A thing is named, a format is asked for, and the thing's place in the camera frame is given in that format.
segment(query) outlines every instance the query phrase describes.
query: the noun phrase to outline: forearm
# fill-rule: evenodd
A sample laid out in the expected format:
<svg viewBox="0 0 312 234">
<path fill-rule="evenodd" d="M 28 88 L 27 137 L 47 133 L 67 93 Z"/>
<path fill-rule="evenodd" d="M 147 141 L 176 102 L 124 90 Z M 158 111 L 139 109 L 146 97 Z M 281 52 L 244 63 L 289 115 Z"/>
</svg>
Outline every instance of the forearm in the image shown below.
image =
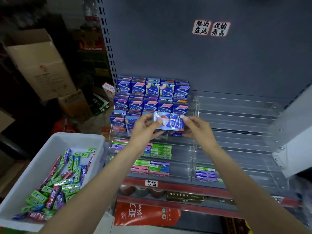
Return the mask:
<svg viewBox="0 0 312 234">
<path fill-rule="evenodd" d="M 135 162 L 127 145 L 41 229 L 44 234 L 92 234 Z"/>
<path fill-rule="evenodd" d="M 220 147 L 207 151 L 254 233 L 310 233 Z"/>
</svg>

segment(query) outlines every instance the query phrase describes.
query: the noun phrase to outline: red packaging bag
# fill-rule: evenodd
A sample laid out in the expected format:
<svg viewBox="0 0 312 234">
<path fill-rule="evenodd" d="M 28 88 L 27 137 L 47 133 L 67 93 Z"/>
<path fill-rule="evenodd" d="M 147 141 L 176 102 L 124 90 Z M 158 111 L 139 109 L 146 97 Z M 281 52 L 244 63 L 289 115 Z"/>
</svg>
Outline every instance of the red packaging bag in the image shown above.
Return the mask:
<svg viewBox="0 0 312 234">
<path fill-rule="evenodd" d="M 115 226 L 173 226 L 181 217 L 177 209 L 117 202 Z"/>
</svg>

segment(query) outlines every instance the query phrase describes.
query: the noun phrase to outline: white plastic bin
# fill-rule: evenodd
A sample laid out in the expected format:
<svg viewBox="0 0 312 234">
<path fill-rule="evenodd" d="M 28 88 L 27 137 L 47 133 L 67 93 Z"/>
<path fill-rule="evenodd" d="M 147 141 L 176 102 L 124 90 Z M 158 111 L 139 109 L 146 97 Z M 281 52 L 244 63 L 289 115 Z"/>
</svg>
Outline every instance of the white plastic bin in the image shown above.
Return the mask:
<svg viewBox="0 0 312 234">
<path fill-rule="evenodd" d="M 96 148 L 96 154 L 87 172 L 82 186 L 90 181 L 100 169 L 100 160 L 104 152 L 104 137 L 95 134 L 55 133 L 33 158 L 29 166 L 15 183 L 0 205 L 0 226 L 29 232 L 38 232 L 44 225 L 30 219 L 12 220 L 13 216 L 21 213 L 21 208 L 27 206 L 26 198 L 49 175 L 51 167 L 59 155 L 66 149 L 75 152 L 84 152 L 88 148 Z M 80 164 L 86 165 L 91 158 L 81 158 Z"/>
</svg>

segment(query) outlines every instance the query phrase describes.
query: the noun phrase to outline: hand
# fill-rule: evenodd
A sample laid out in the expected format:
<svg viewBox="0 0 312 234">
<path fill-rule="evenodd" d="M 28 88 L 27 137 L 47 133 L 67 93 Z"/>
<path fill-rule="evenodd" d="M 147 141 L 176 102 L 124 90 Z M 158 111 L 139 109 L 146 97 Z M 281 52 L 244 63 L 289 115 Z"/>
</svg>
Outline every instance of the hand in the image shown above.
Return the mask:
<svg viewBox="0 0 312 234">
<path fill-rule="evenodd" d="M 211 153 L 215 149 L 220 149 L 208 122 L 196 116 L 184 116 L 183 121 L 192 132 L 191 134 L 184 134 L 184 137 L 193 137 L 206 153 Z"/>
<path fill-rule="evenodd" d="M 129 145 L 135 147 L 138 152 L 143 154 L 145 150 L 145 146 L 149 143 L 150 140 L 160 136 L 164 131 L 158 131 L 154 133 L 154 130 L 157 129 L 162 123 L 162 119 L 155 121 L 152 123 L 151 119 L 153 117 L 153 113 L 144 114 L 140 117 L 139 120 L 135 122 L 135 126 L 133 128 L 131 138 L 129 141 Z"/>
</svg>

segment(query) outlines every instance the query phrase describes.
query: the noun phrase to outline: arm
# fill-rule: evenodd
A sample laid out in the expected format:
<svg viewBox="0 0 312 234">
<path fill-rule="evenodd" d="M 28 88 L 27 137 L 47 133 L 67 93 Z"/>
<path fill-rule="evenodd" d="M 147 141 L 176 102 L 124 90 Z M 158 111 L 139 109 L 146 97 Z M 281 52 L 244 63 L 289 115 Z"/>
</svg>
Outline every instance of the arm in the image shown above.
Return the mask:
<svg viewBox="0 0 312 234">
<path fill-rule="evenodd" d="M 137 158 L 143 154 L 147 143 L 161 135 L 153 134 L 160 126 L 158 121 L 146 126 L 152 114 L 143 115 L 135 123 L 129 143 L 114 159 L 86 184 L 53 218 L 39 231 L 44 234 L 92 234 L 103 217 L 108 205 Z"/>
<path fill-rule="evenodd" d="M 184 117 L 184 122 L 210 157 L 254 233 L 310 233 L 217 144 L 208 122 L 199 117 Z"/>
</svg>

